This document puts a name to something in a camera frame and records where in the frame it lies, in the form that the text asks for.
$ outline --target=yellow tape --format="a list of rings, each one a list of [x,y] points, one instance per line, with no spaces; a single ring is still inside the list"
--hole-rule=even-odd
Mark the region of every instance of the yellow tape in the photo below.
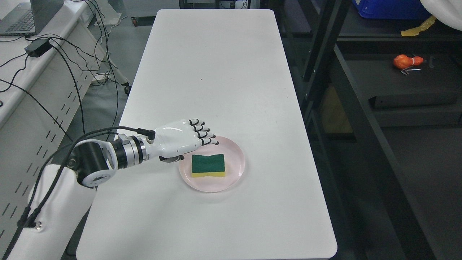
[[[419,27],[415,27],[409,30],[402,31],[401,36],[417,36],[419,35],[419,32],[425,31],[428,28],[430,28],[430,26],[432,26],[435,23],[435,21],[436,21],[436,17],[432,15],[427,20],[425,20],[425,22],[423,22]]]

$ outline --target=laptop keyboard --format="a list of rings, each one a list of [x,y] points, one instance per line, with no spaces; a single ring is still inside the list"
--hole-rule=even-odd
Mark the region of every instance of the laptop keyboard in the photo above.
[[[29,31],[34,27],[34,16],[32,15],[32,8],[27,11],[24,17],[19,19],[16,23],[11,25],[7,31]]]

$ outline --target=robot finger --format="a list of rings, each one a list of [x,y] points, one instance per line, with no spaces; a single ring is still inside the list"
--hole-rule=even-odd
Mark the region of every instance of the robot finger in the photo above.
[[[214,137],[201,138],[201,141],[202,141],[202,145],[219,144],[219,142],[215,140]]]
[[[194,127],[194,131],[196,131],[196,132],[199,132],[199,131],[207,131],[207,132],[209,132],[210,131],[210,128],[208,128],[208,127],[206,127],[206,126],[204,126],[202,124],[193,125],[193,127]]]
[[[205,123],[204,121],[195,118],[195,119],[190,119],[189,124],[190,125],[197,125],[197,124],[204,125]]]
[[[216,137],[216,135],[210,132],[207,132],[207,131],[199,131],[197,132],[197,135],[199,138],[205,138],[205,137],[215,138]]]

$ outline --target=green scouring pad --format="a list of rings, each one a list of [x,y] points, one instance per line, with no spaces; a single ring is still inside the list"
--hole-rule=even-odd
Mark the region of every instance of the green scouring pad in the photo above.
[[[203,156],[193,155],[191,177],[225,177],[225,157],[223,154]]]

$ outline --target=pink plate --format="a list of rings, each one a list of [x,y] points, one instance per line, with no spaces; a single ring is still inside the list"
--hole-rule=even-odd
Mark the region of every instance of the pink plate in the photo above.
[[[237,182],[242,176],[245,167],[244,154],[239,146],[228,138],[217,136],[219,145],[202,146],[194,152],[184,154],[184,160],[180,161],[179,168],[181,177],[186,183],[202,192],[220,192]],[[191,177],[191,160],[193,155],[216,155],[225,156],[225,177]]]

